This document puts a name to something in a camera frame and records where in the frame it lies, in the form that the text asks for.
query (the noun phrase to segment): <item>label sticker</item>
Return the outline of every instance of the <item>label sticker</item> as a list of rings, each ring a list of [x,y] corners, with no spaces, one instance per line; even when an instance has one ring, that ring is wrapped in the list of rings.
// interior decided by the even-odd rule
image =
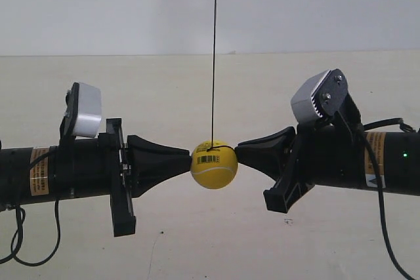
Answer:
[[[40,155],[47,153],[49,148],[34,148],[31,154],[31,163]],[[30,171],[30,188],[33,196],[48,195],[48,157],[40,161]]]
[[[366,139],[370,143],[379,165],[379,176],[382,179],[382,187],[385,188],[385,174],[384,174],[384,148],[385,148],[385,132],[368,132]],[[365,149],[365,174],[366,185],[368,187],[377,188],[377,181],[373,164],[369,158],[368,150]]]

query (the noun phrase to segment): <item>beige floor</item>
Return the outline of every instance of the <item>beige floor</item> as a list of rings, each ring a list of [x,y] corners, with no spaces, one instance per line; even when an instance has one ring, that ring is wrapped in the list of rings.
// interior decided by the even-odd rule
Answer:
[[[216,137],[234,146],[295,125],[290,98],[328,68],[344,71],[365,123],[402,116],[420,125],[420,51],[224,55]],[[56,144],[74,81],[101,88],[104,117],[122,117],[125,135],[189,150],[210,137],[211,56],[0,58],[3,147]],[[137,233],[117,239],[107,197],[64,201],[53,260],[40,268],[10,262],[0,279],[402,279],[385,250],[376,193],[317,187],[284,215],[265,209],[271,185],[247,167],[219,191],[183,174],[135,200]],[[397,258],[420,277],[420,198],[385,199]],[[22,258],[52,249],[52,209],[26,207]],[[6,255],[13,215],[0,216]]]

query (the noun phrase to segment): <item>orange label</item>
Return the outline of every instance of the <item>orange label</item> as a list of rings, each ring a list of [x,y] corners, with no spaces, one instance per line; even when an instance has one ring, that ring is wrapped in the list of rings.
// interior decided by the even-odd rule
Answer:
[[[34,148],[31,154],[31,163],[40,155],[47,153],[49,148]],[[48,157],[40,161],[30,171],[30,187],[33,196],[48,195]]]
[[[373,152],[375,153],[376,160],[379,165],[379,176],[384,176],[384,148],[385,148],[385,132],[368,132],[366,139],[370,143]],[[375,174],[373,169],[373,164],[369,158],[368,150],[365,149],[365,173],[366,174]]]

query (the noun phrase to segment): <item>yellow ball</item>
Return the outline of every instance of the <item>yellow ball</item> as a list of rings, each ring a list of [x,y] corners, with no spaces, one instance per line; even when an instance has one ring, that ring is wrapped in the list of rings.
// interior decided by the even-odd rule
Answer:
[[[217,190],[233,181],[238,171],[238,159],[226,142],[214,140],[213,148],[210,148],[211,141],[206,141],[193,151],[191,174],[201,186]]]

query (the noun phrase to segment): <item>black cylindrical tube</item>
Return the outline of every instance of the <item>black cylindrical tube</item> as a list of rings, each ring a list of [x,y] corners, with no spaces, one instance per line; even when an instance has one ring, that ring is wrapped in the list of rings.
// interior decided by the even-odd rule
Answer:
[[[76,140],[69,151],[57,147],[0,150],[0,205],[16,202],[21,185],[20,203],[42,203],[60,199],[83,198],[110,193],[110,179],[104,171],[104,152],[97,139]],[[41,154],[54,150],[31,171],[30,163]]]
[[[384,191],[420,195],[420,134],[365,132],[377,157]],[[363,143],[348,149],[333,127],[314,133],[299,157],[299,174],[311,184],[377,190]]]

